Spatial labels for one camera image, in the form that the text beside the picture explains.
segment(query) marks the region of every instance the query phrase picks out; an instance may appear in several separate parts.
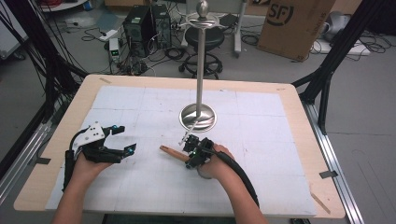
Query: wooden table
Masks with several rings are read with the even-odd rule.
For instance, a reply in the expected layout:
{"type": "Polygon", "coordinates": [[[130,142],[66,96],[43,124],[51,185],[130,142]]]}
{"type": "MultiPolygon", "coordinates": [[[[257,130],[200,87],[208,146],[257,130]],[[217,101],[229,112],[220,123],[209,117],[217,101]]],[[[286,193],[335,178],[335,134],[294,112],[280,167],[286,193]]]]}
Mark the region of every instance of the wooden table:
{"type": "MultiPolygon", "coordinates": [[[[67,109],[42,157],[50,158],[48,165],[37,164],[30,174],[14,207],[21,211],[45,211],[46,203],[64,162],[64,152],[70,139],[80,129],[102,86],[151,87],[168,89],[196,89],[196,80],[163,77],[117,77],[90,75],[85,78],[73,102],[67,109]]],[[[311,195],[315,202],[315,217],[343,218],[346,214],[331,178],[322,179],[319,173],[327,171],[317,139],[295,88],[290,84],[204,80],[205,90],[228,89],[277,93],[288,117],[290,130],[297,147],[311,195]]]]}

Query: wooden stick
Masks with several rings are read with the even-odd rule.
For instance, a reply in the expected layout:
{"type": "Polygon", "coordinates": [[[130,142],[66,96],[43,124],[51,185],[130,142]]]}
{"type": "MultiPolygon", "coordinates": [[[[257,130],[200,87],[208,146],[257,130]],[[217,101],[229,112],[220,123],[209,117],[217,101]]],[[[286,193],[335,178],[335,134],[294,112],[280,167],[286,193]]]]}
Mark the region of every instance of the wooden stick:
{"type": "Polygon", "coordinates": [[[170,147],[160,146],[160,150],[168,153],[169,155],[171,155],[172,157],[174,157],[180,161],[188,161],[190,159],[189,156],[184,155],[183,153],[176,151],[170,147]]]}

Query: round metal base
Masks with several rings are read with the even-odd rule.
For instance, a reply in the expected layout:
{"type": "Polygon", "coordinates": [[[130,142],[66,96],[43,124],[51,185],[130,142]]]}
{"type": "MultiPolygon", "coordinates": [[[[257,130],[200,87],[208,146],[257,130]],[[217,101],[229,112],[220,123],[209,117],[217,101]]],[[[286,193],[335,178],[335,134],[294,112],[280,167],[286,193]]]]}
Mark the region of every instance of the round metal base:
{"type": "MultiPolygon", "coordinates": [[[[187,105],[180,112],[180,123],[187,130],[192,127],[196,121],[196,104],[187,105]]],[[[195,133],[204,133],[212,129],[218,120],[215,111],[208,105],[201,106],[201,117],[192,130],[195,133]]]]}

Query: silver sphere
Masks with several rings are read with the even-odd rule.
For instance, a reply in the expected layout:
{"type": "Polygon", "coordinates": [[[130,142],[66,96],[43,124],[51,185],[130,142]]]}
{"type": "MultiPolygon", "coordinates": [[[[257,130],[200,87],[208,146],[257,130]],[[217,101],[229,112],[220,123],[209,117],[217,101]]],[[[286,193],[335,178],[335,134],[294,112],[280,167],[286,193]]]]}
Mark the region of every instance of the silver sphere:
{"type": "Polygon", "coordinates": [[[196,9],[199,17],[205,18],[207,13],[209,13],[209,4],[205,0],[200,1],[196,9]]]}

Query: chair wheel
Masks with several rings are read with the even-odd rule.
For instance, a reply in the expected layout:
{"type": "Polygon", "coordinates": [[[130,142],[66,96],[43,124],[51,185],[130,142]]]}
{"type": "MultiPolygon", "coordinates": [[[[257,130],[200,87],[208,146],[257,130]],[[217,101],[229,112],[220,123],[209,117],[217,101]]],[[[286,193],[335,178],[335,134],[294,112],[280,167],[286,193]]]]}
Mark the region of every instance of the chair wheel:
{"type": "Polygon", "coordinates": [[[220,64],[219,68],[218,68],[218,73],[221,73],[221,72],[222,72],[222,64],[220,64]]]}
{"type": "Polygon", "coordinates": [[[179,72],[184,72],[184,70],[186,70],[186,68],[184,67],[183,64],[182,64],[181,66],[178,67],[178,71],[179,71],[179,72]]]}

